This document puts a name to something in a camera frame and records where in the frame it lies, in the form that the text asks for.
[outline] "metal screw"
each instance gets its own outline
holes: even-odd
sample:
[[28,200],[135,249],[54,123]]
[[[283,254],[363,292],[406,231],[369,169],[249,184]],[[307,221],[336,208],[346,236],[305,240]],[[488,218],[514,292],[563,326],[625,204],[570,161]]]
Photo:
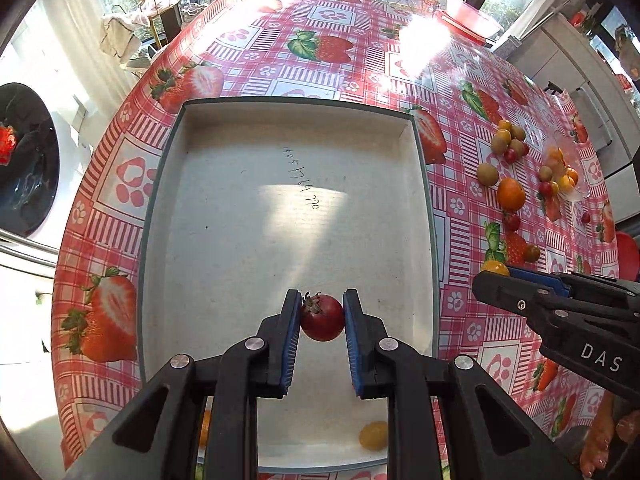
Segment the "metal screw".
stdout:
[[244,342],[244,346],[248,350],[259,350],[264,346],[264,341],[259,337],[250,337]]
[[172,368],[184,368],[186,365],[189,364],[189,356],[187,354],[178,354],[178,355],[174,355],[171,358],[171,366]]
[[398,348],[398,341],[396,341],[392,337],[385,337],[384,339],[381,339],[378,344],[380,345],[380,348],[386,350],[387,352]]
[[459,355],[453,359],[453,363],[461,370],[471,370],[474,367],[474,360],[468,355]]

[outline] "red plastic bowl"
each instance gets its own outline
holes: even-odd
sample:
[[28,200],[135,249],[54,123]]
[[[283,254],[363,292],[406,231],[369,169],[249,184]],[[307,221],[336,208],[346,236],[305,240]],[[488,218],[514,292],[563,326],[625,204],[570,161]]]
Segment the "red plastic bowl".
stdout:
[[616,231],[620,279],[634,282],[640,270],[640,252],[636,241],[628,234]]
[[483,38],[490,38],[496,32],[504,30],[491,16],[462,0],[447,0],[447,14],[452,20]]

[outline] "tablecloth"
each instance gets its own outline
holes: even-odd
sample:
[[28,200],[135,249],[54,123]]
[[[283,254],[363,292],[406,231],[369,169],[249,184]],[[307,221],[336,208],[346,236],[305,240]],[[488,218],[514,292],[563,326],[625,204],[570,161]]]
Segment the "tablecloth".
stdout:
[[[486,49],[436,21],[381,2],[216,0],[172,41],[123,102],[74,200],[56,269],[51,325],[66,463],[140,387],[135,352],[121,350],[110,358],[108,349],[79,343],[92,322],[83,316],[103,297],[100,280],[117,275],[123,316],[134,318],[146,206],[170,127],[185,99],[219,95],[340,99],[415,114],[430,163],[439,357],[475,358],[551,436],[590,423],[602,390],[560,368],[552,383],[537,391],[544,362],[540,338],[524,318],[480,303],[470,291],[489,249],[486,227],[502,218],[495,187],[476,180],[482,161],[526,190],[519,234],[542,249],[531,268],[617,275],[603,174],[569,97],[547,96]],[[500,118],[527,132],[530,153],[513,165],[490,150]],[[536,175],[544,140],[555,132],[574,136],[590,197],[545,212]],[[580,221],[583,211],[590,213],[590,224]],[[561,219],[548,219],[558,212]],[[436,421],[444,442],[438,413]],[[382,468],[313,478],[380,480],[383,474]]]

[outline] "clear plastic bag of fruit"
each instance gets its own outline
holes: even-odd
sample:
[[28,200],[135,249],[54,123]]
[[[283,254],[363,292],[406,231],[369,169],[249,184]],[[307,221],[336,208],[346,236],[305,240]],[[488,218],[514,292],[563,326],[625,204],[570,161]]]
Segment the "clear plastic bag of fruit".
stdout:
[[559,130],[547,137],[542,148],[542,164],[553,171],[552,181],[558,184],[560,198],[580,202],[589,196],[589,184],[572,137]]

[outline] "table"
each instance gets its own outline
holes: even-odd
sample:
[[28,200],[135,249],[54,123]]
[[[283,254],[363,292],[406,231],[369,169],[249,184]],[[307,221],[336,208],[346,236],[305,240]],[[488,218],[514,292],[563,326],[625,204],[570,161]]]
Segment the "table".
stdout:
[[[482,106],[472,108],[463,91],[467,98],[474,92]],[[562,218],[551,222],[534,192],[545,138],[556,130],[574,131],[575,108],[568,95],[551,98],[484,48],[450,36],[437,22],[380,2],[216,0],[156,59],[123,102],[74,201],[52,313],[54,379],[67,463],[140,387],[134,354],[101,363],[72,353],[77,348],[68,343],[78,321],[69,311],[97,301],[88,297],[99,281],[92,275],[114,276],[119,269],[127,275],[119,278],[122,290],[131,293],[122,297],[122,315],[135,316],[140,240],[159,155],[182,101],[218,95],[340,99],[411,111],[427,121],[418,120],[418,125],[431,134],[423,147],[431,163],[427,171],[438,245],[439,357],[463,352],[477,359],[547,434],[590,423],[602,390],[561,368],[544,391],[534,391],[534,374],[544,361],[540,338],[523,318],[479,303],[470,291],[489,248],[485,224],[500,222],[502,216],[495,188],[476,181],[482,160],[526,188],[519,233],[542,249],[537,269],[617,276],[607,190],[591,143],[576,137],[584,141],[576,146],[590,184],[588,199],[563,203]],[[527,131],[530,153],[513,166],[490,151],[498,116]],[[579,220],[585,210],[593,219],[588,225]],[[573,408],[563,417],[559,407],[566,405]],[[438,414],[436,423],[443,442]],[[384,471],[337,475],[383,480]]]

